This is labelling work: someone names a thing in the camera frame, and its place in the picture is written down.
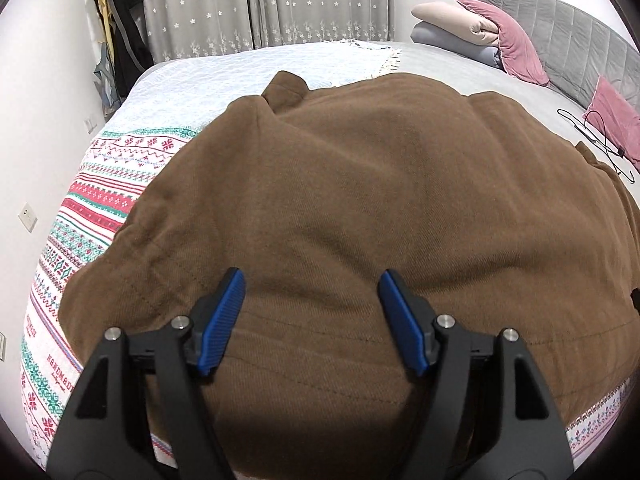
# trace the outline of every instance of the brown fabric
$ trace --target brown fabric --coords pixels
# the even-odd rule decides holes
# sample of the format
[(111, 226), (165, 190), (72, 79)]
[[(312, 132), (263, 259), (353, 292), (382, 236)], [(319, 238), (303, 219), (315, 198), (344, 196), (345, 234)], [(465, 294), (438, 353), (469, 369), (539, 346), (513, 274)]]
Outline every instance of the brown fabric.
[[(85, 361), (107, 327), (158, 328), (240, 267), (246, 299), (203, 388), (232, 466), (381, 479), (425, 391), (380, 274), (469, 329), (516, 327), (568, 424), (636, 368), (638, 218), (586, 146), (500, 94), (409, 74), (309, 91), (281, 72), (174, 156), (59, 318)], [(150, 419), (165, 436), (157, 399)]]

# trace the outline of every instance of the yellow strap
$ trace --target yellow strap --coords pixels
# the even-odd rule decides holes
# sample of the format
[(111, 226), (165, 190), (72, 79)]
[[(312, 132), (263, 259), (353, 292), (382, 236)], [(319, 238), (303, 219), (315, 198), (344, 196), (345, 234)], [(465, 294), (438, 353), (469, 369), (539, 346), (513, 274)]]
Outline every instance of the yellow strap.
[(104, 24), (104, 35), (107, 39), (107, 49), (109, 51), (109, 56), (111, 57), (111, 63), (115, 62), (115, 57), (113, 54), (113, 39), (111, 38), (111, 25), (109, 22), (109, 6), (106, 0), (101, 2), (100, 10), (102, 11), (102, 23)]

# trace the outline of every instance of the curtain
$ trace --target curtain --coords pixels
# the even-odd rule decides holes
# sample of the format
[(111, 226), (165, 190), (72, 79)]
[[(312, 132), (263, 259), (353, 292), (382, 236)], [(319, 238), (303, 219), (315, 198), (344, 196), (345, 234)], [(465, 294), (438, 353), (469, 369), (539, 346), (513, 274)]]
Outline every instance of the curtain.
[(144, 0), (155, 62), (254, 47), (249, 0)]
[(393, 40), (393, 0), (144, 0), (155, 62), (311, 41)]
[(393, 40), (393, 0), (250, 0), (255, 46)]

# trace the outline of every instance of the beige pillow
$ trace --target beige pillow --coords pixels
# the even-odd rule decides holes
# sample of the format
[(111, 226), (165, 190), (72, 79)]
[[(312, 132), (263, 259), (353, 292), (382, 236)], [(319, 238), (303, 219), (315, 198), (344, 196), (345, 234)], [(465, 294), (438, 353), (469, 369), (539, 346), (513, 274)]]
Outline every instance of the beige pillow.
[(419, 20), (432, 23), (470, 43), (498, 45), (498, 26), (463, 7), (445, 2), (430, 2), (416, 5), (411, 13)]

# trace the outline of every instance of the bed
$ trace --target bed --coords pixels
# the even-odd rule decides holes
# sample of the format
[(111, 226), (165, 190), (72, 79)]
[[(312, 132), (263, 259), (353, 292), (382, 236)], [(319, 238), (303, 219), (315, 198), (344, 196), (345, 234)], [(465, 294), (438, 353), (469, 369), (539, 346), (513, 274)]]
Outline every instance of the bed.
[[(81, 365), (57, 320), (69, 277), (110, 244), (146, 185), (233, 99), (260, 93), (278, 70), (302, 76), (311, 89), (341, 86), (392, 71), (445, 82), (461, 94), (495, 91), (520, 102), (548, 129), (576, 144), (584, 138), (559, 116), (584, 112), (559, 91), (528, 84), (445, 50), (410, 43), (342, 41), (267, 48), (223, 57), (176, 60), (148, 70), (95, 137), (82, 160), (40, 257), (24, 323), (22, 400), (36, 461), (47, 453)], [(594, 150), (607, 162), (606, 157)], [(631, 164), (619, 163), (629, 173)], [(626, 183), (636, 201), (640, 182)], [(629, 378), (567, 428), (578, 467), (616, 420), (635, 383)], [(158, 459), (170, 448), (154, 439)]]

